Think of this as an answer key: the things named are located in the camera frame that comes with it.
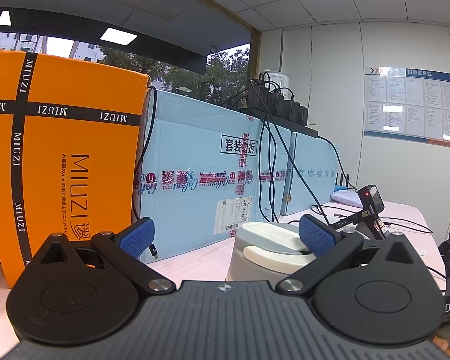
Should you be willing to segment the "light blue cardboard box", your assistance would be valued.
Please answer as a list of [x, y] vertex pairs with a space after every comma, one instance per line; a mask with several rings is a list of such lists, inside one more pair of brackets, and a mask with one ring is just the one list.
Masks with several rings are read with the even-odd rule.
[[243, 223], [280, 217], [289, 130], [166, 91], [151, 100], [134, 203], [155, 224], [157, 259], [233, 237]]

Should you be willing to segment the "orange MIUZI cardboard box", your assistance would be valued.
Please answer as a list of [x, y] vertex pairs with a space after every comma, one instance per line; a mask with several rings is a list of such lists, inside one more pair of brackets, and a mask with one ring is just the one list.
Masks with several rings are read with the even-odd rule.
[[46, 238], [132, 221], [145, 74], [0, 51], [0, 263], [14, 285]]

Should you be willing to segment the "grey lidded container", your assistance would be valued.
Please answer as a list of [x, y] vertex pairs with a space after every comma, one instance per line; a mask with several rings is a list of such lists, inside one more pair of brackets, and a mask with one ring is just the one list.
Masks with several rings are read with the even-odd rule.
[[243, 223], [235, 234], [228, 281], [269, 281], [276, 285], [315, 260], [298, 227], [286, 223]]

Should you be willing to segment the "black charger row on shelf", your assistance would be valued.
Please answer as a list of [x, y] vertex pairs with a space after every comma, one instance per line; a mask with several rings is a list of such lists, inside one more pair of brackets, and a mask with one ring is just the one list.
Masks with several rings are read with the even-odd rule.
[[319, 135], [307, 126], [308, 109], [295, 100], [289, 88], [279, 87], [274, 81], [252, 79], [241, 113], [274, 122], [292, 133], [302, 133], [314, 138]]

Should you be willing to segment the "wall notice board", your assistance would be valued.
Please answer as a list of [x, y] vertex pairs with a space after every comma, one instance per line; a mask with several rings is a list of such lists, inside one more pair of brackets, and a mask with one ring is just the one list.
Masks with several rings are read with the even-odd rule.
[[363, 134], [450, 147], [450, 73], [366, 67]]

